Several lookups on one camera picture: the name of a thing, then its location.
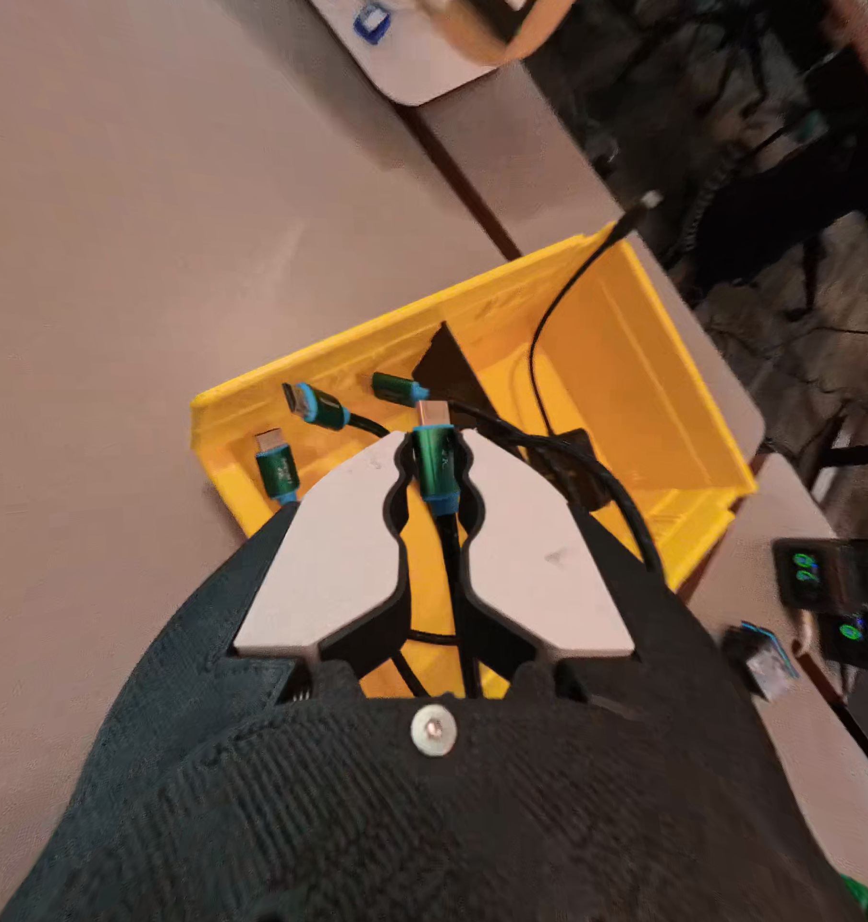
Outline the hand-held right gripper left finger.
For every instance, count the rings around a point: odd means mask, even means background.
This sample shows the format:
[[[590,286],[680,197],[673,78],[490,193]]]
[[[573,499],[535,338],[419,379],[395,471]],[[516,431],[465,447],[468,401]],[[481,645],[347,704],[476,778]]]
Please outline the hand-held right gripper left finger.
[[[293,513],[234,650],[342,661],[357,675],[400,653],[412,623],[402,533],[413,476],[412,440],[392,432],[320,480]]]

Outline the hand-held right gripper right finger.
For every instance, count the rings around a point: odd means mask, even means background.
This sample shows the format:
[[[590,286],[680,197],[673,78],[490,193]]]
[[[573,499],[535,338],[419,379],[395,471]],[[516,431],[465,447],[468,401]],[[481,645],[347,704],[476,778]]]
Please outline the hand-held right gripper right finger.
[[[563,495],[474,429],[457,433],[464,640],[497,675],[627,658],[635,642]]]

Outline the yellow plastic bin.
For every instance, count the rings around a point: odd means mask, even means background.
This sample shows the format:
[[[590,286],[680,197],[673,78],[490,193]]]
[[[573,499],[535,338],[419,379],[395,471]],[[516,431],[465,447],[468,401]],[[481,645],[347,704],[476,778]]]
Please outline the yellow plastic bin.
[[[246,536],[280,530],[233,640],[305,495],[392,432],[411,440],[407,549],[412,623],[402,651],[367,675],[401,695],[384,664],[417,667],[417,694],[469,694],[457,433],[474,429],[543,476],[550,436],[583,428],[596,458],[558,444],[612,502],[568,504],[618,606],[624,581],[670,595],[699,568],[757,490],[748,462],[629,243],[598,260],[605,229],[577,236],[293,352],[197,396],[191,444]],[[291,660],[307,664],[301,660]]]

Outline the small black blue battery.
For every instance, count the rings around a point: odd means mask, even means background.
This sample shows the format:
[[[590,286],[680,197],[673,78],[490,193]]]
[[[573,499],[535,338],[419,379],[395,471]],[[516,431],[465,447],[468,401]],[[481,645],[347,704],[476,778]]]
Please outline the small black blue battery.
[[[749,621],[726,628],[721,652],[747,690],[769,703],[790,692],[801,677],[777,635]]]

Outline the black chair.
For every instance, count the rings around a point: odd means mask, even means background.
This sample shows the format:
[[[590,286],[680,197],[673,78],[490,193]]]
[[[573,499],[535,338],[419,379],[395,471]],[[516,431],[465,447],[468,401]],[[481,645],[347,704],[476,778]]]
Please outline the black chair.
[[[699,202],[672,265],[675,283],[694,309],[718,285],[749,285],[794,248],[802,248],[805,303],[816,307],[823,237],[839,219],[860,214],[868,224],[868,75],[852,47],[810,69],[807,95],[827,131],[769,169],[730,175]]]

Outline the small blue object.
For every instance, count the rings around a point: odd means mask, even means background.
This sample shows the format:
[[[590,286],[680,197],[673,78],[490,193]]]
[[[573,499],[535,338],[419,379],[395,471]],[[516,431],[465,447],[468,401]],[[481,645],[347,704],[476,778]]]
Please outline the small blue object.
[[[362,41],[376,47],[389,31],[391,21],[392,13],[387,6],[378,1],[366,1],[355,13],[353,30]]]

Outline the cardboard box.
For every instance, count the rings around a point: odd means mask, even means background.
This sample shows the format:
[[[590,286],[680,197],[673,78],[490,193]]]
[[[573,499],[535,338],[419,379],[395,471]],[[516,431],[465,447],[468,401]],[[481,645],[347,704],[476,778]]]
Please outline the cardboard box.
[[[502,66],[529,57],[553,35],[573,1],[419,1],[434,29],[467,60]]]

